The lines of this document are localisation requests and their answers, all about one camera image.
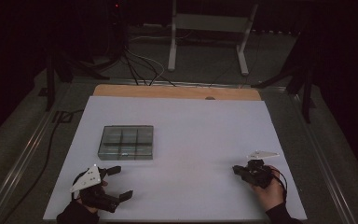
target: dark background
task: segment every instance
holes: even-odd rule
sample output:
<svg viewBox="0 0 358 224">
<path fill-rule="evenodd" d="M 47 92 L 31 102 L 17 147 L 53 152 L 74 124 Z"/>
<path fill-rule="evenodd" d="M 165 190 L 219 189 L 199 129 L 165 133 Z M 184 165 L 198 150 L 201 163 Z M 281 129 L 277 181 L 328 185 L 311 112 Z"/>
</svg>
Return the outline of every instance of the dark background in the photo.
<svg viewBox="0 0 358 224">
<path fill-rule="evenodd" d="M 217 0 L 183 0 L 178 10 L 249 13 L 251 1 L 230 1 L 232 7 L 227 1 L 222 5 Z M 315 62 L 313 83 L 320 87 L 358 160 L 358 1 L 259 2 L 253 29 L 298 35 L 285 67 Z M 118 20 L 106 17 L 106 3 L 120 3 L 122 11 L 116 16 L 129 25 L 171 22 L 172 2 L 167 0 L 0 0 L 0 125 L 34 87 L 34 76 L 45 69 L 48 43 L 85 61 L 104 49 L 96 43 L 106 41 L 97 40 L 108 38 L 106 27 Z"/>
</svg>

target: white table surface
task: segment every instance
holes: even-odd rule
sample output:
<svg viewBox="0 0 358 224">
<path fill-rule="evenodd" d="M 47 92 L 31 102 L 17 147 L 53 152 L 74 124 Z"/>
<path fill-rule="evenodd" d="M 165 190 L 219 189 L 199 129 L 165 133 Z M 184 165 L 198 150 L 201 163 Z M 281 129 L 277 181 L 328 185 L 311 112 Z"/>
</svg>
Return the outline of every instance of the white table surface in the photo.
<svg viewBox="0 0 358 224">
<path fill-rule="evenodd" d="M 107 125 L 153 125 L 152 161 L 101 161 L 97 152 Z M 93 164 L 121 166 L 107 176 L 107 194 L 133 190 L 101 221 L 244 221 L 268 219 L 249 186 L 232 171 L 256 150 L 288 181 L 287 208 L 306 219 L 296 185 L 263 101 L 214 101 L 91 96 L 52 192 L 44 220 L 70 202 L 75 177 Z"/>
</svg>

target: transparent container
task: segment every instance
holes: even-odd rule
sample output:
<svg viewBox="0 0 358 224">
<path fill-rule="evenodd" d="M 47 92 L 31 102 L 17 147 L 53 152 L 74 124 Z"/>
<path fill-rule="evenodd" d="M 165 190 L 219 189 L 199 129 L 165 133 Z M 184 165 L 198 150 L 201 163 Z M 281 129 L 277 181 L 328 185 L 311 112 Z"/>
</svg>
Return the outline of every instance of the transparent container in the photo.
<svg viewBox="0 0 358 224">
<path fill-rule="evenodd" d="M 102 161 L 153 160 L 153 129 L 151 125 L 105 126 L 98 157 Z"/>
</svg>

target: hand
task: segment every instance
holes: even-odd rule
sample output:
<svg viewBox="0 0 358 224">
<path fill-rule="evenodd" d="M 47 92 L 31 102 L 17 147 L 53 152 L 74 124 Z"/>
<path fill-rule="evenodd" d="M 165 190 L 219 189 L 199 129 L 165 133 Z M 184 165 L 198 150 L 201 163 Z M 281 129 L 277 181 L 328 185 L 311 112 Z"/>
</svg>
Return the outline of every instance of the hand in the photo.
<svg viewBox="0 0 358 224">
<path fill-rule="evenodd" d="M 272 173 L 279 178 L 280 174 L 276 171 L 277 169 L 273 166 L 270 166 L 270 168 L 272 169 Z M 283 203 L 283 187 L 275 178 L 272 178 L 271 183 L 265 189 L 254 185 L 250 186 L 266 211 Z"/>
<path fill-rule="evenodd" d="M 107 186 L 107 182 L 103 180 L 103 187 Z M 95 208 L 95 207 L 89 207 L 89 206 L 86 206 L 85 204 L 83 204 L 81 202 L 81 198 L 80 198 L 80 194 L 77 196 L 77 199 L 76 201 L 80 204 L 82 204 L 83 206 L 85 206 L 87 208 L 87 210 L 89 210 L 89 212 L 91 213 L 97 213 L 98 212 L 98 208 Z"/>
</svg>

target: sleeve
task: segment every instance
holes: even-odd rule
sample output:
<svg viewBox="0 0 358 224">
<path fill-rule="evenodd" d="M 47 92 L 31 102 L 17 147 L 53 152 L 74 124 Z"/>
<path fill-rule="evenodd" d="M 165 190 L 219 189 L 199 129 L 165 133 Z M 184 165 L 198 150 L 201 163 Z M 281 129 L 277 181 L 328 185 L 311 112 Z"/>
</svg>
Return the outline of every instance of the sleeve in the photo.
<svg viewBox="0 0 358 224">
<path fill-rule="evenodd" d="M 281 203 L 266 212 L 271 224 L 301 224 L 299 220 L 290 217 L 286 204 Z"/>
<path fill-rule="evenodd" d="M 77 201 L 71 201 L 62 213 L 57 215 L 58 224 L 97 224 L 99 217 Z"/>
</svg>

